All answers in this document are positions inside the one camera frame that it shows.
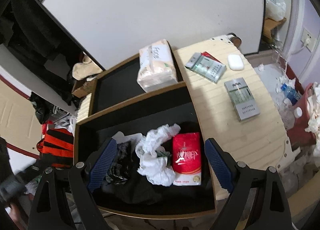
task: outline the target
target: drawer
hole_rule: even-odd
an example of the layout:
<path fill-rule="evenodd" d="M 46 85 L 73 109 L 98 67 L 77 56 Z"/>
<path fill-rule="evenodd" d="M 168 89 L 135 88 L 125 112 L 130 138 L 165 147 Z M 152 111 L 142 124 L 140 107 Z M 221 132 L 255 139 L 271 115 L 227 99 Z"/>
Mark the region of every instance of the drawer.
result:
<path fill-rule="evenodd" d="M 172 58 L 178 82 L 181 82 L 183 79 L 173 53 Z M 146 94 L 137 83 L 139 69 L 139 54 L 136 54 L 99 74 L 93 87 L 89 115 Z"/>
<path fill-rule="evenodd" d="M 76 125 L 74 162 L 85 161 L 90 153 L 96 151 L 106 139 L 118 131 L 125 135 L 134 133 L 146 135 L 151 129 L 174 123 L 181 126 L 181 133 L 196 131 L 201 133 L 198 118 L 184 82 L 147 93 L 140 101 L 124 104 L 120 108 L 107 108 L 79 122 Z M 172 140 L 163 146 L 172 153 Z M 161 196 L 160 201 L 156 203 L 124 202 L 121 198 L 124 185 L 114 185 L 111 192 L 97 189 L 92 196 L 100 209 L 137 218 L 192 218 L 214 213 L 215 195 L 203 141 L 201 141 L 201 155 L 202 184 L 199 186 L 152 185 L 145 176 L 136 172 L 136 168 L 132 171 L 134 177 L 130 178 L 126 184 L 134 185 L 133 180 L 141 180 L 139 177 L 144 177 L 145 182 L 150 184 L 151 192 Z M 139 158 L 134 150 L 132 160 L 139 166 Z"/>

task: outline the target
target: metal bolt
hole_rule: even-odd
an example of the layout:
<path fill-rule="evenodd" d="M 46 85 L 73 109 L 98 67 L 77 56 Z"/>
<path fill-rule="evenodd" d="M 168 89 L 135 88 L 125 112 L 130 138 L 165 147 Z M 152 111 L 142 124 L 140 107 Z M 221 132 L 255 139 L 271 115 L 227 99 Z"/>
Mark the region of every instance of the metal bolt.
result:
<path fill-rule="evenodd" d="M 78 163 L 76 164 L 76 167 L 77 167 L 78 169 L 81 169 L 83 166 L 84 166 L 84 163 L 83 163 L 82 161 L 80 161 L 80 162 L 78 162 Z"/>
<path fill-rule="evenodd" d="M 238 161 L 238 162 L 237 162 L 237 165 L 238 165 L 240 168 L 244 168 L 245 166 L 247 166 L 243 161 Z"/>
<path fill-rule="evenodd" d="M 275 173 L 277 170 L 276 170 L 275 167 L 270 166 L 269 167 L 269 171 L 272 172 L 272 173 Z"/>
<path fill-rule="evenodd" d="M 52 168 L 51 168 L 51 167 L 46 168 L 46 169 L 45 169 L 45 172 L 46 172 L 46 174 L 51 173 L 51 172 L 52 172 Z"/>

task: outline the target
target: wooden desk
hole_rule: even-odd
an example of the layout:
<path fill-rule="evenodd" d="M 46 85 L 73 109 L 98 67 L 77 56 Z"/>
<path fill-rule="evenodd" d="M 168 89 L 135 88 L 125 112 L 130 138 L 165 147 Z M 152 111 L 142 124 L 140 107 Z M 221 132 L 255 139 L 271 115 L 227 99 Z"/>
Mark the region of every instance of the wooden desk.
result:
<path fill-rule="evenodd" d="M 217 84 L 184 67 L 194 52 L 207 51 L 227 65 L 227 70 Z M 233 71 L 228 67 L 229 54 L 241 55 L 244 70 Z M 236 161 L 244 161 L 254 169 L 276 167 L 284 154 L 287 138 L 281 117 L 271 96 L 257 73 L 240 51 L 228 41 L 206 40 L 174 52 L 183 80 L 186 82 L 204 140 L 214 138 L 224 151 Z M 243 77 L 260 108 L 260 115 L 239 122 L 224 82 Z M 228 197 L 213 171 L 216 199 Z"/>

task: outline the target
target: white door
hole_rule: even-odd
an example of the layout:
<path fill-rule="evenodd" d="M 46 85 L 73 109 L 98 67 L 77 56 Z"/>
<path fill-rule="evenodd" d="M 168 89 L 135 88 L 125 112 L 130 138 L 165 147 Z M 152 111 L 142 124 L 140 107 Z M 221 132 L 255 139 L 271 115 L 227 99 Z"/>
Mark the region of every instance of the white door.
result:
<path fill-rule="evenodd" d="M 41 135 L 42 127 L 31 102 L 0 81 L 0 136 L 7 143 L 39 155 L 36 144 Z"/>

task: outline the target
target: plastic bottle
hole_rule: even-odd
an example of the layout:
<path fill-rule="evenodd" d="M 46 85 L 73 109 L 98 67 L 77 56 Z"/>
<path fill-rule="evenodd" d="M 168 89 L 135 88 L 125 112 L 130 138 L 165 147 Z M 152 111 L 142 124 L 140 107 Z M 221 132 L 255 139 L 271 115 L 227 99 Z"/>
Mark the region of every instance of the plastic bottle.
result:
<path fill-rule="evenodd" d="M 294 106 L 300 98 L 296 90 L 290 86 L 287 86 L 287 84 L 283 84 L 281 90 L 283 91 L 284 96 L 286 98 L 289 98 L 292 105 Z"/>

